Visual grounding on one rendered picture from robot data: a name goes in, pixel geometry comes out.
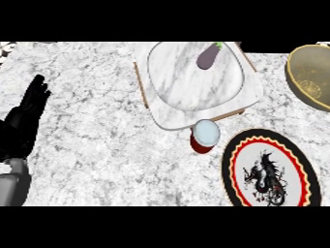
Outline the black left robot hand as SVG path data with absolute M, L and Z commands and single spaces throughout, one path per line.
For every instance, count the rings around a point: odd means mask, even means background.
M 0 119 L 0 163 L 12 158 L 25 159 L 31 153 L 50 90 L 44 76 L 37 75 L 24 93 L 21 104 Z

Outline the white marble plate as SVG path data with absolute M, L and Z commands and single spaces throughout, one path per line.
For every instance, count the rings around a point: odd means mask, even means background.
M 212 66 L 202 70 L 196 60 L 203 50 L 221 43 Z M 240 60 L 227 42 L 159 42 L 147 55 L 150 83 L 164 102 L 196 111 L 229 102 L 245 82 Z

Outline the dragon print plate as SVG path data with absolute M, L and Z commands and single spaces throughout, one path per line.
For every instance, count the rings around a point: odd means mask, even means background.
M 320 206 L 315 172 L 299 147 L 265 129 L 242 131 L 226 145 L 221 179 L 234 206 Z

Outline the white marble cutting board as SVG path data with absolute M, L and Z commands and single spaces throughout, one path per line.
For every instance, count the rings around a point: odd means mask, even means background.
M 134 45 L 134 72 L 145 106 L 149 109 L 155 123 L 162 129 L 177 131 L 192 127 L 202 119 L 215 121 L 242 112 L 258 102 L 262 95 L 262 87 L 257 69 L 239 45 L 233 42 L 227 42 L 245 70 L 245 82 L 239 94 L 229 102 L 205 110 L 184 111 L 171 107 L 156 93 L 147 74 L 147 55 L 156 43 L 159 42 L 140 42 Z

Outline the red can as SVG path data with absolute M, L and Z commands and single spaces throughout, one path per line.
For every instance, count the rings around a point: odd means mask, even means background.
M 208 119 L 199 120 L 192 127 L 190 146 L 193 150 L 201 154 L 208 153 L 217 145 L 218 140 L 218 126 Z

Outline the purple eggplant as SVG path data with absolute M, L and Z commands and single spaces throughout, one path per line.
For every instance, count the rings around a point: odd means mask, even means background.
M 212 45 L 203 50 L 203 52 L 198 56 L 196 64 L 202 70 L 206 70 L 212 66 L 220 50 L 221 43 L 212 43 Z

